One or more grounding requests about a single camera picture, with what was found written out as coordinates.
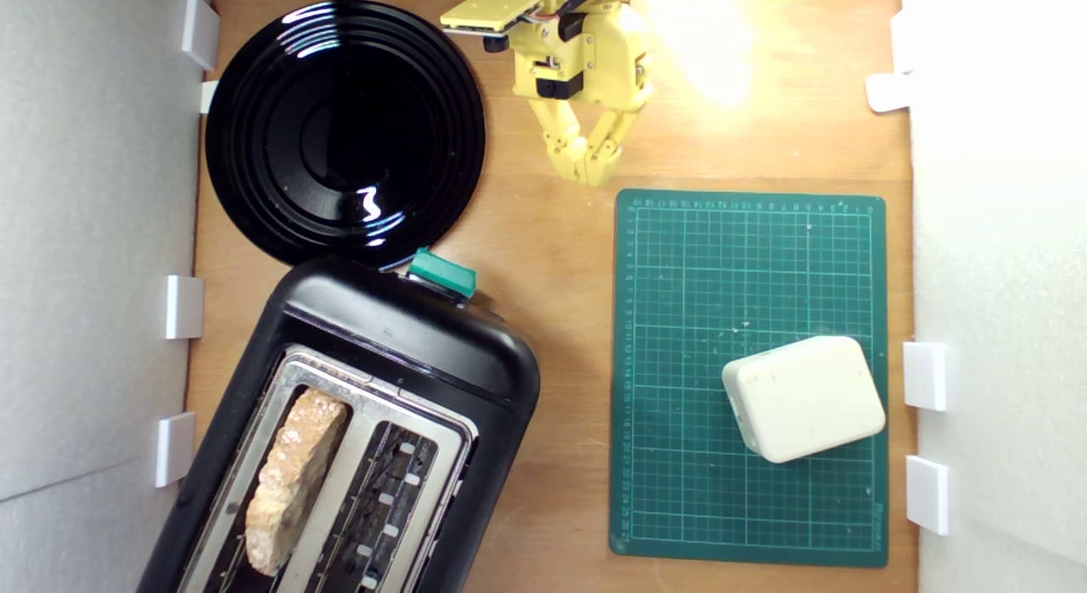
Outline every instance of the wooden table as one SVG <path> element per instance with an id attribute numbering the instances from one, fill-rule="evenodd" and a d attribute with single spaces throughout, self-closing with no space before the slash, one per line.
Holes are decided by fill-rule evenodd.
<path id="1" fill-rule="evenodd" d="M 214 0 L 218 65 L 282 13 L 320 0 Z M 432 22 L 461 0 L 379 0 Z M 458 39 L 486 94 L 488 157 L 472 205 L 435 247 L 532 344 L 536 416 L 466 588 L 512 591 L 916 591 L 916 531 L 903 507 L 914 422 L 900 349 L 912 333 L 909 130 L 876 116 L 864 78 L 890 67 L 899 0 L 638 0 L 653 30 L 658 93 L 617 176 L 590 189 L 553 176 L 537 124 L 512 97 L 510 54 Z M 890 563 L 827 569 L 617 557 L 607 544 L 612 226 L 624 187 L 769 189 L 886 198 L 890 317 Z M 188 407 L 199 433 L 264 300 L 286 270 L 241 238 L 202 172 L 196 275 L 205 335 L 192 345 Z"/>

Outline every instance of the white bracket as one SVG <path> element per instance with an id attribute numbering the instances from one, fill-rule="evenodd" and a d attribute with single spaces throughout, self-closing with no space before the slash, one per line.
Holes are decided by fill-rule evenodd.
<path id="1" fill-rule="evenodd" d="M 183 412 L 159 421 L 159 445 L 155 454 L 154 485 L 164 488 L 180 480 L 192 466 L 197 438 L 197 416 Z"/>
<path id="2" fill-rule="evenodd" d="M 913 102 L 908 73 L 917 65 L 920 35 L 914 20 L 907 10 L 890 18 L 890 45 L 895 63 L 894 73 L 870 75 L 864 84 L 869 106 L 876 113 L 905 109 Z"/>
<path id="3" fill-rule="evenodd" d="M 218 53 L 218 14 L 203 0 L 185 0 L 182 51 L 204 71 L 214 70 Z"/>
<path id="4" fill-rule="evenodd" d="M 935 534 L 948 534 L 948 466 L 907 456 L 905 518 Z"/>
<path id="5" fill-rule="evenodd" d="M 211 99 L 215 97 L 215 89 L 218 88 L 218 79 L 204 81 L 200 86 L 200 114 L 207 115 L 211 111 Z"/>
<path id="6" fill-rule="evenodd" d="M 947 411 L 947 345 L 939 342 L 903 342 L 902 377 L 905 404 L 928 411 Z"/>
<path id="7" fill-rule="evenodd" d="M 166 339 L 203 335 L 203 280 L 191 276 L 166 277 Z"/>

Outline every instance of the cutting mat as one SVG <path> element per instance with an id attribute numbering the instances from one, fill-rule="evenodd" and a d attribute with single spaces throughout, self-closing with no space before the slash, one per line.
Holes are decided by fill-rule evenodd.
<path id="1" fill-rule="evenodd" d="M 721 381 L 746 354 L 849 335 L 886 407 L 882 199 L 628 189 L 615 229 L 612 550 L 885 566 L 887 431 L 774 465 Z"/>

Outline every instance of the yellow robotic arm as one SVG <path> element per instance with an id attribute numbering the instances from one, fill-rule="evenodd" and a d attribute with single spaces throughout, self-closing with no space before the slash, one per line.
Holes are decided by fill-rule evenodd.
<path id="1" fill-rule="evenodd" d="M 601 186 L 652 94 L 646 29 L 630 0 L 467 0 L 441 16 L 450 33 L 511 49 L 513 93 L 528 100 L 563 178 Z M 571 101 L 605 113 L 583 136 Z"/>

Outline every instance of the toast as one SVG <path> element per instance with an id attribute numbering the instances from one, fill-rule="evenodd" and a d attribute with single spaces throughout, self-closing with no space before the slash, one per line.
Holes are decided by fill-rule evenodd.
<path id="1" fill-rule="evenodd" d="M 275 576 L 298 544 L 347 411 L 338 400 L 307 389 L 276 431 L 246 510 L 246 555 L 254 570 Z"/>

